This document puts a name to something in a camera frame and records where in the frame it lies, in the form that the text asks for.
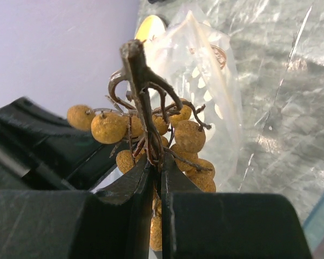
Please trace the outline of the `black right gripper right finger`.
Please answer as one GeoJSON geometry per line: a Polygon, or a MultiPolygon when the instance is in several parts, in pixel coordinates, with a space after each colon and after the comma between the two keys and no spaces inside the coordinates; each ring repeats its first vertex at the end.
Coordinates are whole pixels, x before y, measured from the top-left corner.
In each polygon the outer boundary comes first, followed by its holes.
{"type": "Polygon", "coordinates": [[[205,193],[165,156],[163,258],[311,258],[296,211],[279,194],[205,193]]]}

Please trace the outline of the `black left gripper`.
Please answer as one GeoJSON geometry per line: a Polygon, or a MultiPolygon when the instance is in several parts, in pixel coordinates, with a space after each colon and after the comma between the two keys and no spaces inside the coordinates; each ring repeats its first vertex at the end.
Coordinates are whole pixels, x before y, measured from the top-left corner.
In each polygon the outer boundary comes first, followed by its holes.
{"type": "Polygon", "coordinates": [[[79,190],[90,190],[108,176],[118,152],[129,147],[100,144],[27,97],[0,108],[0,144],[45,177],[79,190]]]}

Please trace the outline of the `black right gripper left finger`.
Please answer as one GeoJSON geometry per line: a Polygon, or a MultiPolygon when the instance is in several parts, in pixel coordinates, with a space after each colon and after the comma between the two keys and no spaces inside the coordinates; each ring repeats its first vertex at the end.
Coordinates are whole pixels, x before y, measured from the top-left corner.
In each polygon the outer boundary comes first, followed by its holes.
{"type": "Polygon", "coordinates": [[[30,190],[0,165],[0,258],[148,258],[144,162],[98,193],[30,190]]]}

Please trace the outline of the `longan bunch toy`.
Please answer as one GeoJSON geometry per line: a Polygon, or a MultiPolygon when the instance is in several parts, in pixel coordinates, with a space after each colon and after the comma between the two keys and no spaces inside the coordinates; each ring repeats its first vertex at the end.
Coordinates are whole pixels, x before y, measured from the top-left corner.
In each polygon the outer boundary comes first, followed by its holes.
{"type": "Polygon", "coordinates": [[[129,149],[128,161],[136,163],[145,154],[146,167],[156,169],[150,247],[161,251],[161,173],[165,153],[177,159],[180,156],[164,146],[153,117],[159,115],[168,124],[169,117],[180,114],[184,106],[188,106],[194,115],[203,109],[196,110],[191,102],[180,99],[173,87],[148,67],[142,41],[134,39],[123,44],[120,56],[123,67],[111,76],[108,84],[108,98],[112,99],[116,111],[74,105],[67,111],[67,121],[78,130],[91,132],[93,138],[102,144],[119,145],[124,140],[128,143],[137,140],[136,147],[129,149]]]}

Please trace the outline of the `clear polka dot zip bag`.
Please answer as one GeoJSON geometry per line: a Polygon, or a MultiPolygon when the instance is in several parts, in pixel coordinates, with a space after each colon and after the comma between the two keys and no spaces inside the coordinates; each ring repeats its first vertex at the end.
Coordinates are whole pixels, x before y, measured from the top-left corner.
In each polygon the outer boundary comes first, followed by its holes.
{"type": "Polygon", "coordinates": [[[184,10],[167,25],[163,42],[146,53],[149,67],[195,107],[205,132],[202,159],[215,167],[217,190],[236,173],[242,136],[242,105],[230,38],[197,10],[184,10]]]}

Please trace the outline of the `teal transparent plastic container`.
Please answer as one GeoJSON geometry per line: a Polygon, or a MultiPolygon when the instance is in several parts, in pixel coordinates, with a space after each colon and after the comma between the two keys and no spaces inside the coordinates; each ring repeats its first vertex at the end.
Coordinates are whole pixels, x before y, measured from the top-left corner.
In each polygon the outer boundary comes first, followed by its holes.
{"type": "Polygon", "coordinates": [[[324,193],[303,224],[313,258],[324,258],[324,193]]]}

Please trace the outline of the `cream round plate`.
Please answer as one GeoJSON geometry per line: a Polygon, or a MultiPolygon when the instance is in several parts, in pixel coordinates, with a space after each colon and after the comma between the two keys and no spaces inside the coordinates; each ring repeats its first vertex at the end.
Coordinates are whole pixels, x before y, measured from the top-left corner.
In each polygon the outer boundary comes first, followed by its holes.
{"type": "Polygon", "coordinates": [[[163,42],[167,26],[157,15],[147,16],[138,26],[134,39],[143,43],[145,53],[151,52],[163,42]]]}

